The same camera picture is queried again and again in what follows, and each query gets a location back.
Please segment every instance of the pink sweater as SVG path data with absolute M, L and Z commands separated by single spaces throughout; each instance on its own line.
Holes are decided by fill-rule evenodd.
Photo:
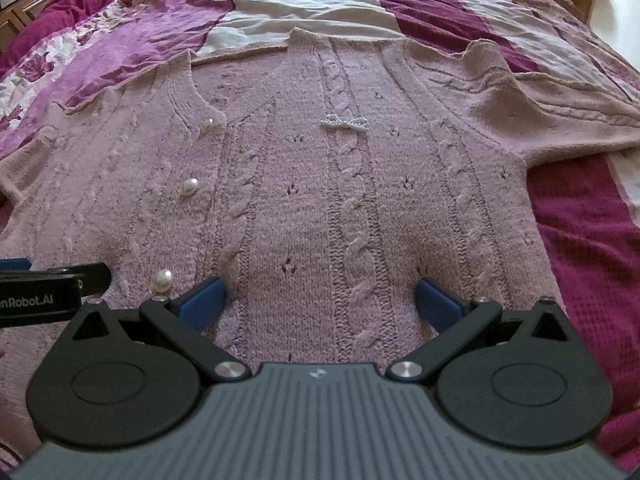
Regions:
M 623 99 L 513 74 L 488 41 L 447 55 L 295 30 L 287 48 L 184 53 L 78 108 L 50 105 L 0 162 L 15 205 L 0 257 L 103 261 L 115 308 L 148 298 L 159 269 L 171 296 L 216 274 L 228 305 L 210 336 L 253 368 L 385 365 L 431 335 L 421 276 L 507 308 L 559 298 L 527 168 L 640 144 Z M 189 177 L 198 189 L 182 196 Z M 25 387 L 59 331 L 0 334 L 0 436 L 22 452 L 36 443 Z

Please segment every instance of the cable knit pattern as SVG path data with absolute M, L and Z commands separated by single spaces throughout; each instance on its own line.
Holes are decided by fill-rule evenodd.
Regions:
M 638 144 L 631 104 L 513 74 L 488 41 L 449 55 L 295 30 L 193 64 L 185 52 L 76 108 L 50 104 L 0 161 L 14 206 L 0 257 L 103 261 L 113 308 L 146 300 L 160 269 L 172 298 L 215 274 L 228 305 L 206 335 L 253 370 L 384 368 L 432 335 L 415 312 L 423 275 L 510 308 L 559 298 L 527 168 Z M 28 379 L 62 326 L 0 332 L 0 441 L 21 455 L 37 444 Z

